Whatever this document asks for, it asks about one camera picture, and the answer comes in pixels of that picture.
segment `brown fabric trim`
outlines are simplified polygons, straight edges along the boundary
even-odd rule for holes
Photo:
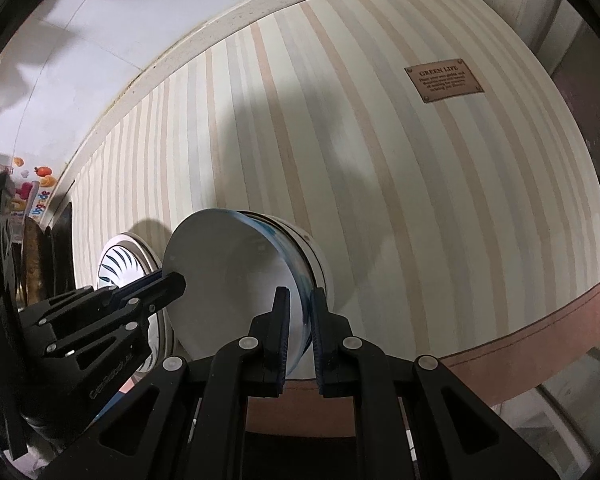
[[[494,406],[538,386],[600,342],[600,283],[512,334],[442,358]],[[247,430],[291,436],[355,435],[350,397],[323,399],[313,380],[287,381],[278,399],[249,399]]]

